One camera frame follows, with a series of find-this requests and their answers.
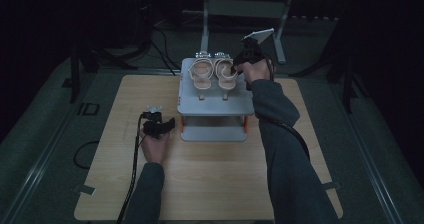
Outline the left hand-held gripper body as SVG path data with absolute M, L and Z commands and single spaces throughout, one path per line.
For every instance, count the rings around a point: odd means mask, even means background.
M 143 123 L 144 133 L 155 139 L 158 139 L 165 133 L 165 126 L 160 110 L 161 106 L 148 106 L 147 110 L 142 113 L 142 118 L 145 119 Z

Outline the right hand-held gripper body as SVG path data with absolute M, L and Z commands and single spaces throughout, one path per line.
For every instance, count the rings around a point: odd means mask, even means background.
M 265 57 L 260 44 L 273 33 L 274 29 L 270 28 L 253 31 L 246 35 L 241 41 L 243 50 L 237 55 L 237 64 L 243 64 L 245 62 L 254 64 L 264 59 L 270 65 L 270 61 Z

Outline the white strappy jewelled sandal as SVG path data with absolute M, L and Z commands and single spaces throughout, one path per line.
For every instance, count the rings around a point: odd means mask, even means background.
M 231 75 L 233 59 L 229 54 L 218 52 L 215 57 L 215 75 L 218 78 L 218 85 L 223 90 L 223 100 L 228 99 L 228 93 L 236 87 L 238 74 Z
M 195 57 L 196 59 L 189 67 L 188 72 L 197 90 L 198 98 L 204 100 L 204 92 L 212 86 L 211 77 L 214 71 L 214 64 L 211 60 L 211 55 L 206 51 L 198 52 Z

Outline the white two-tier shoe rack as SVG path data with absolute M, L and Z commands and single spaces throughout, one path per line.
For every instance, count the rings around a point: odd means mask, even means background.
M 254 114 L 252 93 L 245 89 L 244 76 L 227 93 L 212 76 L 212 86 L 201 92 L 194 87 L 189 67 L 194 58 L 182 61 L 177 111 L 181 115 L 181 139 L 192 142 L 243 142 L 248 117 Z

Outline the person's right hand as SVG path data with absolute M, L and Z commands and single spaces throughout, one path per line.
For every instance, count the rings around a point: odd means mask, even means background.
M 252 84 L 256 80 L 274 79 L 275 67 L 268 59 L 262 59 L 254 64 L 245 62 L 239 66 L 239 70 L 244 73 L 248 84 Z

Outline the person's left hand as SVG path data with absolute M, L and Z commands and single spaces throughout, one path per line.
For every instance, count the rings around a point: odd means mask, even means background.
M 163 134 L 158 139 L 145 133 L 142 133 L 141 137 L 141 148 L 146 161 L 149 163 L 163 164 L 167 156 L 167 144 L 170 133 Z

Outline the white metal stand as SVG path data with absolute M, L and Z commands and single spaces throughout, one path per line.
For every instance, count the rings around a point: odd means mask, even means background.
M 273 18 L 278 19 L 279 26 L 274 29 L 272 40 L 279 64 L 286 63 L 282 46 L 282 33 L 285 27 L 292 0 L 282 2 L 259 0 L 203 0 L 203 31 L 200 50 L 207 51 L 209 44 L 208 18 L 210 15 Z

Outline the black tripod stand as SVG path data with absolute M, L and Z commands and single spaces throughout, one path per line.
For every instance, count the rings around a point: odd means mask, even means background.
M 136 70 L 136 67 L 125 63 L 123 60 L 93 43 L 87 41 L 76 43 L 72 47 L 70 55 L 71 77 L 65 81 L 65 85 L 71 88 L 71 103 L 76 101 L 80 93 L 80 65 L 83 65 L 84 69 L 89 73 L 95 73 L 99 69 L 99 64 L 94 58 L 95 54 L 98 54 L 100 57 L 105 58 L 122 69 Z

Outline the black metal stand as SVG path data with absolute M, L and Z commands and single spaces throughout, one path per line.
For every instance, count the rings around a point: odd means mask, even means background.
M 354 94 L 354 66 L 360 59 L 357 32 L 349 25 L 337 24 L 330 35 L 318 61 L 311 66 L 290 74 L 290 77 L 305 77 L 324 66 L 331 66 L 326 74 L 329 83 L 343 80 L 342 104 L 351 113 L 351 99 Z

